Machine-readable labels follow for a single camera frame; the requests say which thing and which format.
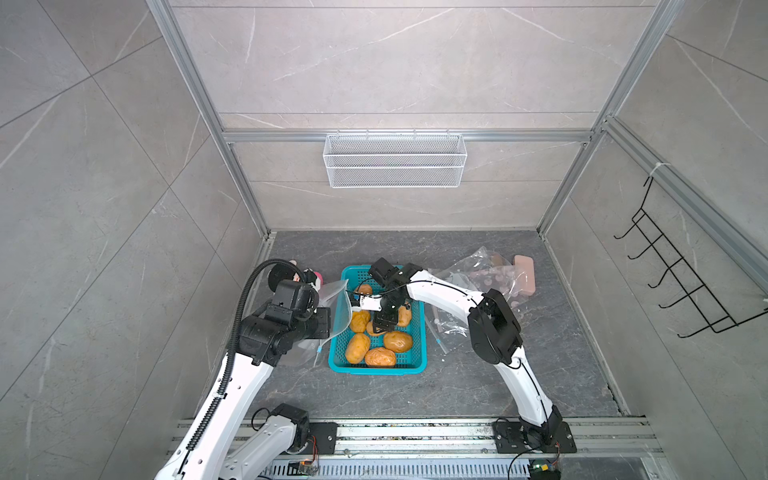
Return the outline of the teal plastic basket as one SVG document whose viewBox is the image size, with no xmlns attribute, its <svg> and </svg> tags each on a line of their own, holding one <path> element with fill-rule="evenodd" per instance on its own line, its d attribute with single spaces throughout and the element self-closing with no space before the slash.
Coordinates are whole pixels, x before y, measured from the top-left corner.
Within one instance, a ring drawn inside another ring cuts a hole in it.
<svg viewBox="0 0 768 480">
<path fill-rule="evenodd" d="M 372 286 L 374 293 L 382 291 L 369 276 L 370 265 L 352 265 L 346 267 L 341 274 L 341 280 L 348 281 L 348 287 L 355 289 L 361 283 Z M 358 364 L 349 363 L 346 359 L 346 349 L 354 332 L 349 328 L 333 338 L 330 342 L 328 365 L 332 371 L 341 374 L 363 376 L 405 376 L 422 373 L 427 366 L 426 324 L 423 302 L 412 303 L 412 320 L 407 327 L 396 327 L 411 336 L 413 346 L 405 353 L 396 353 L 396 364 L 392 367 L 368 366 L 364 360 Z"/>
</svg>

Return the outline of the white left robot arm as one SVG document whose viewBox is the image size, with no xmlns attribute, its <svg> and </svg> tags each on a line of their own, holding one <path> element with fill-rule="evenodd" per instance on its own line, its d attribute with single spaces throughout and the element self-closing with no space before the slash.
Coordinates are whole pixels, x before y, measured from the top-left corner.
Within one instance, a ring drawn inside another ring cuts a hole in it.
<svg viewBox="0 0 768 480">
<path fill-rule="evenodd" d="M 231 448 L 247 410 L 280 358 L 302 340 L 330 338 L 333 318 L 328 307 L 304 313 L 288 310 L 286 323 L 266 310 L 262 306 L 241 320 L 235 351 L 225 356 L 217 382 L 157 479 L 256 479 L 280 454 L 306 448 L 308 414 L 285 404 L 272 410 L 248 441 Z"/>
</svg>

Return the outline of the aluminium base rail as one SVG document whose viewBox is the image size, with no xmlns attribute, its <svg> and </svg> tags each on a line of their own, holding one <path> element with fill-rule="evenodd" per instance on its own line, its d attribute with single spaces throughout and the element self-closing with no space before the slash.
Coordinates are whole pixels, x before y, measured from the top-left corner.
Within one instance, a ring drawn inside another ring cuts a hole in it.
<svg viewBox="0 0 768 480">
<path fill-rule="evenodd" d="M 641 418 L 571 418 L 548 438 L 505 417 L 491 419 L 336 419 L 274 412 L 202 436 L 186 435 L 159 479 L 559 479 L 579 460 L 639 463 L 636 477 L 675 473 Z"/>
</svg>

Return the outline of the wrinkled brown potato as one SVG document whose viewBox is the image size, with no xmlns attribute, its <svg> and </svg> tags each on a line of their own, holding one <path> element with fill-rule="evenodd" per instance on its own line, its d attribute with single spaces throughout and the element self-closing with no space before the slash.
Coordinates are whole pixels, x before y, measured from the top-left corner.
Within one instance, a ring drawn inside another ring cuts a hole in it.
<svg viewBox="0 0 768 480">
<path fill-rule="evenodd" d="M 364 356 L 368 367 L 388 368 L 397 363 L 396 353 L 383 347 L 370 349 Z"/>
</svg>

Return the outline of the printed clear zipper bag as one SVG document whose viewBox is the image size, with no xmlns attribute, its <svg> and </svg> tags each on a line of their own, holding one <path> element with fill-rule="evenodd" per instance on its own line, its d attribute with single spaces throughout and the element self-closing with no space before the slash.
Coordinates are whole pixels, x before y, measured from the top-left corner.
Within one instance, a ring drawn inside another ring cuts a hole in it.
<svg viewBox="0 0 768 480">
<path fill-rule="evenodd" d="M 518 295 L 513 260 L 508 261 L 501 254 L 488 250 L 486 247 L 480 247 L 450 267 L 442 270 L 431 269 L 430 273 L 442 281 L 465 289 L 498 290 L 518 319 L 524 315 L 523 304 L 534 295 L 530 297 Z M 425 313 L 428 318 L 428 328 L 439 342 L 448 343 L 469 337 L 466 319 L 458 319 L 434 306 L 426 307 Z"/>
</svg>

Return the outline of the long yellow potato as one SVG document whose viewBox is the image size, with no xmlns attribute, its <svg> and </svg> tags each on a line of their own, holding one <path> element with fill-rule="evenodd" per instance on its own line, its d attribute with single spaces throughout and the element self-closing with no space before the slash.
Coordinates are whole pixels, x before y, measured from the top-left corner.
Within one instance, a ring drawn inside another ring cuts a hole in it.
<svg viewBox="0 0 768 480">
<path fill-rule="evenodd" d="M 371 345 L 370 337 L 365 333 L 355 333 L 349 340 L 345 351 L 345 359 L 349 364 L 359 364 L 368 353 Z"/>
</svg>

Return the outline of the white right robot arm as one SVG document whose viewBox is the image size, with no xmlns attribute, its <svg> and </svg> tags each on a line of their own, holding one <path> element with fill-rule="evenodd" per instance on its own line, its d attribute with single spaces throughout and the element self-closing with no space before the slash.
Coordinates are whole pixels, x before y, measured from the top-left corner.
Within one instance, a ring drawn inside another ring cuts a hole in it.
<svg viewBox="0 0 768 480">
<path fill-rule="evenodd" d="M 396 267 L 384 258 L 370 267 L 369 276 L 381 291 L 356 291 L 350 301 L 357 310 L 375 313 L 375 332 L 394 327 L 400 308 L 414 302 L 465 319 L 473 351 L 496 368 L 515 401 L 525 448 L 541 452 L 565 448 L 557 436 L 567 433 L 567 424 L 538 382 L 523 347 L 521 326 L 501 292 L 469 290 L 418 265 Z"/>
</svg>

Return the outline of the plush doll pink black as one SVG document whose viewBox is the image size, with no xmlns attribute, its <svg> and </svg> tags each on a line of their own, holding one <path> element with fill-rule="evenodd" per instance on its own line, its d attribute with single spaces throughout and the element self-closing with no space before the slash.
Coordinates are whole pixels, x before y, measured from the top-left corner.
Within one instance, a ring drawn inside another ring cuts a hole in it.
<svg viewBox="0 0 768 480">
<path fill-rule="evenodd" d="M 295 259 L 291 259 L 290 263 L 298 267 L 298 262 Z M 311 284 L 316 290 L 320 290 L 324 284 L 322 275 L 311 268 L 302 267 L 302 275 L 309 284 Z M 292 280 L 299 282 L 301 280 L 300 275 L 294 273 Z"/>
</svg>

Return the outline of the pink rectangular box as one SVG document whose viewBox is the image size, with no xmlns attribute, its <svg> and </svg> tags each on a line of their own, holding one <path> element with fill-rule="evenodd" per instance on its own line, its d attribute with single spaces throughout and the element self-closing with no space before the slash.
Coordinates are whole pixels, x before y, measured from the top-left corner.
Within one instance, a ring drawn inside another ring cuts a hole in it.
<svg viewBox="0 0 768 480">
<path fill-rule="evenodd" d="M 536 292 L 534 260 L 529 256 L 515 255 L 513 265 L 517 294 L 525 297 L 532 296 Z"/>
</svg>

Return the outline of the smooth brown potato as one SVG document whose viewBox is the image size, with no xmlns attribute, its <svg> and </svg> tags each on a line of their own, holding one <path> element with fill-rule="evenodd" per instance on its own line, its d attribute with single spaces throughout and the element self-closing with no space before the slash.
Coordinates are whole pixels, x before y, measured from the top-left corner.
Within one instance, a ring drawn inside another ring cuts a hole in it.
<svg viewBox="0 0 768 480">
<path fill-rule="evenodd" d="M 405 353 L 413 347 L 413 339 L 405 332 L 392 331 L 383 336 L 383 345 L 395 353 Z"/>
</svg>

